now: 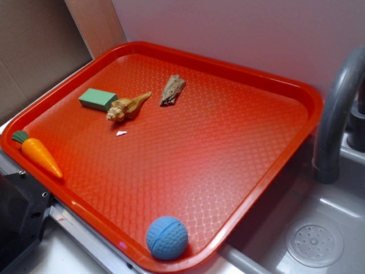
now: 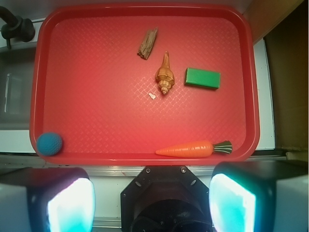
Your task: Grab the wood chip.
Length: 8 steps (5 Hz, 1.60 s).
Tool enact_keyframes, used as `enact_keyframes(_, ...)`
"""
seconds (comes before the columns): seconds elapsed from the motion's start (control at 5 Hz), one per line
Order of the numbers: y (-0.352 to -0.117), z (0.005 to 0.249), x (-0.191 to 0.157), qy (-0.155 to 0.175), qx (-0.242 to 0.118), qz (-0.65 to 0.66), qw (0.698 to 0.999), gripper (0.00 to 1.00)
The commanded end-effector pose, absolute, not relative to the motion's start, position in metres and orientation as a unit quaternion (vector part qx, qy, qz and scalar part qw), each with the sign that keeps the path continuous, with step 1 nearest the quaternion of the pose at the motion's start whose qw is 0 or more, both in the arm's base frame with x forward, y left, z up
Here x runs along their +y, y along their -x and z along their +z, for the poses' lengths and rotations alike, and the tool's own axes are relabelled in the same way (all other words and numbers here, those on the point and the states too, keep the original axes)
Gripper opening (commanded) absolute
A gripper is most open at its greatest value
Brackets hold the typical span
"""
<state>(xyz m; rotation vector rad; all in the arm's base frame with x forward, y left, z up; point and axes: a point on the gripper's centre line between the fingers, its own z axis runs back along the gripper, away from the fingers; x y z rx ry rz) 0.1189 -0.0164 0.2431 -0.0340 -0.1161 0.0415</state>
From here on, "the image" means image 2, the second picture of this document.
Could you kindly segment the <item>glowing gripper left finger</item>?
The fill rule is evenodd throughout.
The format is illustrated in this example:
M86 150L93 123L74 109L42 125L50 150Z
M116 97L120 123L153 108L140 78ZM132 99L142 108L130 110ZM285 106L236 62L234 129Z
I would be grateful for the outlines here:
M2 232L90 232L95 190L82 168L2 168Z

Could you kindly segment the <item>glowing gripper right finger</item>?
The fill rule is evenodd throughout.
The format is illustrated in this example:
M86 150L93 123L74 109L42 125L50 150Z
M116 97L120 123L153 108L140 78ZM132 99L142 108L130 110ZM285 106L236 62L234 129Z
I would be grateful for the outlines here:
M307 232L309 164L306 161L221 162L209 185L218 232Z

